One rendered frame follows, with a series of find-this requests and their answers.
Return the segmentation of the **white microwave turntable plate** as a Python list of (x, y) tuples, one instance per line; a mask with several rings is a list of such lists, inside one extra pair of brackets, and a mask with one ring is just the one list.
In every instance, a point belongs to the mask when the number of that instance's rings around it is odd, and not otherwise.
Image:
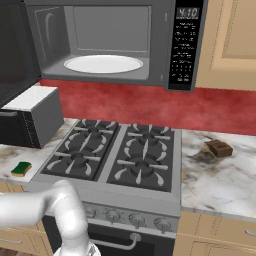
[(66, 60), (64, 66), (80, 73), (118, 74), (138, 70), (143, 66), (143, 62), (128, 56), (87, 55)]

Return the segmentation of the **grey open microwave oven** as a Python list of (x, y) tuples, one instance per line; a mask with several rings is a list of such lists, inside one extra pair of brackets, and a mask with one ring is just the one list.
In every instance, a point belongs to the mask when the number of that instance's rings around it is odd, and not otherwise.
[[(163, 86), (192, 91), (208, 0), (24, 0), (43, 79)], [(64, 62), (120, 55), (143, 66), (88, 74)]]

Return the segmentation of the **green and yellow sponge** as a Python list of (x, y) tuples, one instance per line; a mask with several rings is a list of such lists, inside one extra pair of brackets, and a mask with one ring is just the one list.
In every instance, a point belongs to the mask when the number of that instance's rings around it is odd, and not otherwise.
[(32, 167), (30, 162), (19, 162), (18, 165), (11, 171), (13, 176), (24, 177), (27, 171)]

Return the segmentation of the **dark microwave door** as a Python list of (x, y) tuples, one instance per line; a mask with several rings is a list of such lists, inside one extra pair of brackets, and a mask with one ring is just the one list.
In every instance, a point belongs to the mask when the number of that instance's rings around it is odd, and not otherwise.
[(39, 81), (41, 71), (23, 0), (0, 0), (0, 108)]

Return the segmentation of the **silver gas stove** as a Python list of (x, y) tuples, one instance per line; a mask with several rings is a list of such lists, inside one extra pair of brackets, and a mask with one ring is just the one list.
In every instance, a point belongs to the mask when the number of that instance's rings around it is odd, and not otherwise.
[[(172, 256), (181, 212), (181, 132), (168, 126), (76, 121), (32, 180), (39, 192), (65, 179), (76, 188), (88, 218), (89, 236), (102, 256)], [(106, 219), (108, 210), (120, 221)], [(129, 220), (140, 214), (145, 226)], [(154, 221), (165, 218), (164, 234)]]

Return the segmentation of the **silver stove knob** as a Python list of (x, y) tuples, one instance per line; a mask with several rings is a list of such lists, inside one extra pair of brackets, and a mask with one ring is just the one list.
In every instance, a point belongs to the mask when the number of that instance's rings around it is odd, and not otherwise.
[(88, 218), (95, 218), (96, 217), (97, 211), (96, 211), (96, 209), (94, 207), (86, 206), (85, 210), (86, 210), (86, 214), (87, 214)]
[(120, 218), (120, 213), (116, 210), (108, 210), (106, 213), (106, 219), (111, 223), (118, 223)]
[(154, 224), (158, 230), (161, 231), (162, 234), (171, 230), (170, 222), (165, 218), (158, 218), (154, 221)]
[(129, 220), (136, 229), (145, 226), (145, 219), (140, 214), (131, 214)]

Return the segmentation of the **grey toaster oven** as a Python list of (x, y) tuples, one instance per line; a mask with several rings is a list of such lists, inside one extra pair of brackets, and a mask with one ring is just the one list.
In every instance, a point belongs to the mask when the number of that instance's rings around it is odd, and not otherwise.
[(0, 117), (0, 144), (43, 148), (64, 124), (56, 87), (34, 85), (0, 108), (18, 112)]

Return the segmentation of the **beige drawer front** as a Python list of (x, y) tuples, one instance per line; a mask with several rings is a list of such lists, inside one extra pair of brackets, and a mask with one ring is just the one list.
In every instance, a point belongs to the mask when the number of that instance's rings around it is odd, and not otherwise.
[(36, 256), (53, 256), (51, 245), (45, 232), (30, 229), (0, 229), (0, 239), (22, 241), (22, 244), (0, 242), (0, 247)]
[(256, 237), (247, 235), (246, 229), (256, 233), (256, 222), (182, 211), (177, 234), (256, 249)]

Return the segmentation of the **beige base cupboard door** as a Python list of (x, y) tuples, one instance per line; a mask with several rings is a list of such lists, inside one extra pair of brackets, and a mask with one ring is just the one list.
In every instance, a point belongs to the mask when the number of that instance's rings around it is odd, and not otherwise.
[(221, 244), (193, 242), (176, 245), (174, 256), (256, 256), (256, 250), (245, 247), (225, 246)]

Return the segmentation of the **beige wall cupboard door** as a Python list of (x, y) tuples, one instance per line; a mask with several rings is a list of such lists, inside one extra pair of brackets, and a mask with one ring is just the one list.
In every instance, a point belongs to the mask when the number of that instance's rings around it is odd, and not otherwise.
[(256, 0), (209, 0), (196, 86), (256, 91)]

